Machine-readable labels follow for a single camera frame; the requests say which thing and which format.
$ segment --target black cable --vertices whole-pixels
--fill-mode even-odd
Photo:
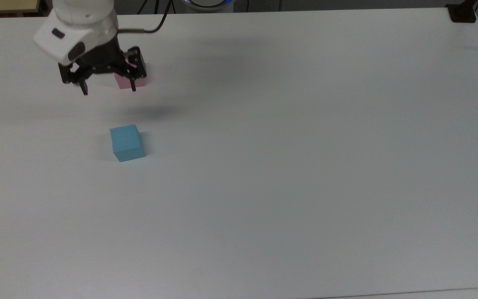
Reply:
[[[156,0],[156,4],[154,4],[154,15],[158,14],[158,6],[160,6],[160,0]]]
[[[137,15],[139,15],[140,12],[143,10],[143,8],[145,7],[145,4],[146,4],[147,1],[148,1],[148,0],[143,1],[143,4],[141,5],[140,9],[138,10]]]
[[[158,30],[160,30],[161,26],[163,25],[163,22],[165,22],[165,18],[167,17],[167,13],[169,12],[169,8],[171,7],[171,3],[173,0],[169,0],[167,2],[167,7],[165,8],[165,12],[163,13],[163,17],[161,19],[160,25],[158,25],[155,29],[153,30],[145,30],[145,29],[135,29],[135,28],[126,28],[126,29],[119,29],[117,31],[117,34],[120,33],[155,33]]]

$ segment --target pink block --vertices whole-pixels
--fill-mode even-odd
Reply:
[[[119,85],[119,89],[127,89],[132,88],[130,86],[129,78],[125,78],[124,76],[119,76],[118,74],[114,73],[115,80],[117,81],[117,85]],[[145,78],[141,78],[134,81],[136,87],[144,87],[145,86]]]

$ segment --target floor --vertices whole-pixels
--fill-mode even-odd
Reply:
[[[173,0],[176,13],[185,13],[182,0]],[[280,0],[236,0],[235,12],[246,12],[247,1],[250,1],[248,12],[278,11]],[[460,3],[461,0],[281,0],[281,11],[306,10],[352,10],[374,8],[413,8],[444,7],[448,3]],[[134,15],[144,0],[115,0],[115,9],[119,15]],[[154,13],[156,0],[148,0],[141,14]],[[163,13],[167,0],[159,1],[158,13]]]

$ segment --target white table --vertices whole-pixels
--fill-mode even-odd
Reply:
[[[83,96],[42,21],[0,19],[0,299],[478,288],[478,23],[171,15],[119,37],[146,87]],[[108,130],[131,123],[148,155],[119,163]]]

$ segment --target cyan foam block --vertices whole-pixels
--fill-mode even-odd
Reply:
[[[141,135],[136,125],[110,129],[112,149],[120,162],[145,157]]]

